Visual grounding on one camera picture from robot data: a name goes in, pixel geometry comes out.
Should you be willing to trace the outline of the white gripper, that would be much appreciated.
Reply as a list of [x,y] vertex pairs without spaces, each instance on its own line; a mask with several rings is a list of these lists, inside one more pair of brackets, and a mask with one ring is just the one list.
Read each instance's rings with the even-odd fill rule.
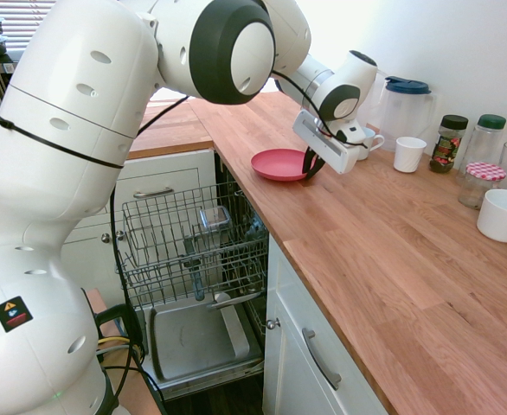
[[307,172],[306,180],[315,176],[324,162],[339,174],[353,169],[360,152],[360,124],[356,121],[356,112],[330,121],[326,128],[319,118],[301,110],[293,130],[308,145],[302,164],[302,171]]

